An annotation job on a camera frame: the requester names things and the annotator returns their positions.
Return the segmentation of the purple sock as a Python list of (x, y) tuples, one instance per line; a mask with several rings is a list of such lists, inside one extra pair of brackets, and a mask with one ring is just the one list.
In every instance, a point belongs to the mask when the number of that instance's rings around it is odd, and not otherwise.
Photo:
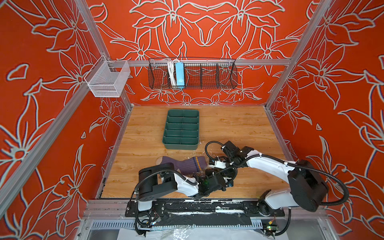
[(205, 157), (192, 157), (187, 160), (178, 161), (173, 158), (163, 156), (159, 157), (156, 160), (156, 165), (172, 163), (176, 171), (180, 172), (183, 175), (192, 175), (193, 173), (203, 172), (208, 164)]

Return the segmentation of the green divided tray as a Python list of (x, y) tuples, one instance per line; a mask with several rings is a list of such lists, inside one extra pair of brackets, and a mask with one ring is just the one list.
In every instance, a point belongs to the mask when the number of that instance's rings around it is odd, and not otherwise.
[(168, 150), (194, 151), (200, 142), (200, 112), (194, 109), (170, 109), (163, 134)]

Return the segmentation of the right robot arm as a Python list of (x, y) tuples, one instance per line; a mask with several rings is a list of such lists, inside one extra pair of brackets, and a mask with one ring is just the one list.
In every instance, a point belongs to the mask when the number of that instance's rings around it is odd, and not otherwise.
[[(271, 209), (300, 207), (308, 212), (316, 212), (320, 206), (342, 205), (350, 198), (347, 186), (337, 177), (315, 169), (306, 160), (285, 161), (259, 151), (243, 147), (239, 149), (228, 141), (221, 147), (228, 158), (228, 166), (249, 167), (271, 174), (289, 184), (289, 188), (265, 194), (264, 203)], [(329, 187), (323, 177), (333, 180), (342, 189), (342, 197), (326, 202)]]

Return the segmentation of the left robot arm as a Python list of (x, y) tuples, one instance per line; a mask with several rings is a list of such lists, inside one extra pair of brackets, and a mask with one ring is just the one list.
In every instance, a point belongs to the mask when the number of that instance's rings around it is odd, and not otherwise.
[(235, 167), (207, 169), (202, 175), (185, 176), (175, 170), (172, 163), (145, 168), (139, 171), (139, 182), (133, 196), (139, 212), (149, 211), (153, 201), (177, 192), (189, 198), (208, 197), (215, 191), (226, 191), (234, 185), (238, 174)]

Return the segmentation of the light blue box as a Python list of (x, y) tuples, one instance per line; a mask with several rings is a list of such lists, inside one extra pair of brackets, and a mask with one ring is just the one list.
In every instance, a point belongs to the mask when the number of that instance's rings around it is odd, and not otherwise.
[(185, 73), (184, 73), (184, 63), (176, 62), (175, 63), (176, 70), (176, 83), (177, 87), (183, 89), (185, 87)]

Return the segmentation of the clear plastic bin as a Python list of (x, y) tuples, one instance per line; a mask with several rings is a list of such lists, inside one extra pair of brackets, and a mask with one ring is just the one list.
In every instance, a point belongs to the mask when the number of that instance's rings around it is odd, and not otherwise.
[(119, 98), (130, 75), (127, 61), (108, 61), (101, 56), (85, 76), (85, 82), (97, 98)]

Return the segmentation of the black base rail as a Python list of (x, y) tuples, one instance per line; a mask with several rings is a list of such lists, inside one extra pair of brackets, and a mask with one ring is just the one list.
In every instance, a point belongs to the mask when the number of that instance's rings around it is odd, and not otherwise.
[(271, 210), (258, 200), (159, 199), (148, 210), (152, 230), (171, 228), (262, 229), (288, 217), (284, 209)]

